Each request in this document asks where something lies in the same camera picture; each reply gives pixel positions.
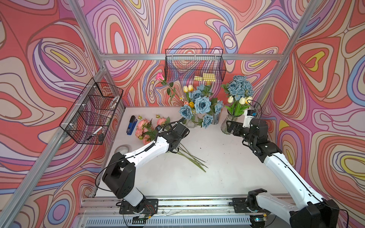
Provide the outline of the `pink rose bunch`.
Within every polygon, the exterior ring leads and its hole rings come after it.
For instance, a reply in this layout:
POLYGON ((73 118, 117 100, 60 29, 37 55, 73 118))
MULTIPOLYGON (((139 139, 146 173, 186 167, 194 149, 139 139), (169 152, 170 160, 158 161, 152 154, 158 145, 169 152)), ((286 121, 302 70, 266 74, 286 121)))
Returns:
POLYGON ((156 123, 156 131, 158 133, 162 132, 163 128, 170 123, 170 117, 163 117, 161 115, 156 115, 157 123, 156 123))
POLYGON ((147 118, 143 118, 142 116, 138 116, 138 124, 136 125, 135 136, 143 142, 144 145, 150 143, 153 140, 154 136, 154 127, 152 123, 152 119, 149 120, 147 118))

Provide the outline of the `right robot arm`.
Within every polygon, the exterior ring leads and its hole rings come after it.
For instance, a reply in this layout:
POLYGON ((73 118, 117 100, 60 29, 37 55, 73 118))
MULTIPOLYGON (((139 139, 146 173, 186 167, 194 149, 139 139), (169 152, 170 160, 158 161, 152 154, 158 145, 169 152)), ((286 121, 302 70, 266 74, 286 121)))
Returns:
POLYGON ((268 125, 260 118, 249 123, 227 120, 227 132, 243 139, 253 154, 269 168, 288 191, 294 204, 274 197, 265 189, 248 193, 244 203, 235 206, 250 212, 266 210, 274 213, 293 228, 335 228, 340 212, 332 199, 325 199, 315 191, 291 166, 282 150, 268 139, 268 125))

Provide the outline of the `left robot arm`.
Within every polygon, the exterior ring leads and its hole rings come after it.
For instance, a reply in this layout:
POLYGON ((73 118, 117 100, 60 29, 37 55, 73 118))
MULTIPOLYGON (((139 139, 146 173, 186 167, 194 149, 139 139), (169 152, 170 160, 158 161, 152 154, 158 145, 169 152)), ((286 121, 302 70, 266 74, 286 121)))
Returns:
POLYGON ((127 154, 115 153, 102 173, 102 182, 118 199, 127 203, 135 214, 156 213, 145 195, 135 187, 136 171, 157 156, 167 152, 175 153, 180 142, 190 130, 182 124, 185 118, 166 124, 158 130, 157 136, 145 146, 127 154))

